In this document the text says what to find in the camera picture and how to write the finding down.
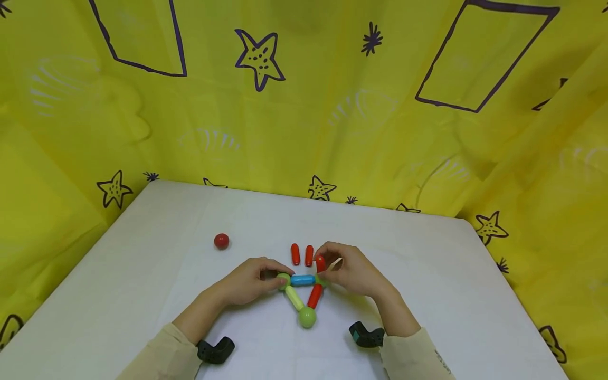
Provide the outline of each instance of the hand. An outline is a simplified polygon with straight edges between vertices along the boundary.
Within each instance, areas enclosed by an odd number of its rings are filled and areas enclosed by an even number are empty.
[[[285,285],[284,278],[267,278],[268,272],[275,276],[277,272],[294,274],[294,271],[277,260],[266,257],[248,258],[213,287],[222,295],[226,305],[245,305],[262,294]]]
[[[314,256],[315,258],[323,256],[327,268],[338,258],[342,258],[331,272],[321,272],[319,277],[336,283],[351,293],[375,299],[386,290],[393,288],[386,277],[357,247],[328,241],[317,250]]]

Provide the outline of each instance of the red ball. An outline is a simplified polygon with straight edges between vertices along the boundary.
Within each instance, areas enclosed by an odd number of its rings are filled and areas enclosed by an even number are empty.
[[[220,233],[213,239],[213,243],[219,249],[226,249],[230,243],[230,239],[228,239],[228,235],[225,233]]]

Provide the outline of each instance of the black clip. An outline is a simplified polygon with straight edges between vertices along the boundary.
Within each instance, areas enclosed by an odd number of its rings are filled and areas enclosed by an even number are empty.
[[[218,344],[214,346],[201,340],[196,345],[198,348],[198,358],[208,364],[223,364],[230,354],[234,351],[234,342],[224,336]]]
[[[361,321],[353,323],[348,329],[357,346],[363,348],[382,347],[384,344],[384,329],[377,328],[372,332],[367,331]]]

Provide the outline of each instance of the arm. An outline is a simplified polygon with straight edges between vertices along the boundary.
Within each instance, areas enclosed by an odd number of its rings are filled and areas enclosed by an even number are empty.
[[[124,369],[117,380],[192,380],[201,361],[195,347],[211,330],[222,310],[245,305],[285,284],[266,280],[262,273],[294,271],[265,257],[250,258],[229,275],[200,293],[173,323],[164,326]]]
[[[344,287],[353,294],[371,297],[387,336],[380,349],[382,363],[390,380],[454,380],[424,328],[407,307],[399,291],[353,246],[325,243],[315,256],[331,263],[342,260],[332,271],[319,277]]]

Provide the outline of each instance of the red magnetic stick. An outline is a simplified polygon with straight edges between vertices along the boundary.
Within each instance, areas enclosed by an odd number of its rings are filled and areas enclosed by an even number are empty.
[[[313,246],[306,246],[306,256],[304,256],[304,265],[313,266]]]
[[[315,284],[313,286],[313,291],[310,292],[310,297],[308,297],[308,307],[316,308],[319,303],[319,299],[321,298],[321,294],[323,294],[323,285]]]
[[[317,273],[325,272],[325,257],[319,255],[314,261],[317,262]]]
[[[295,243],[291,245],[291,261],[296,266],[300,265],[300,248]]]
[[[218,249],[226,249],[226,247],[230,243],[230,239],[228,238],[228,235],[226,235],[225,233],[219,233],[215,237],[215,239],[213,239],[213,243],[215,244],[215,246]]]

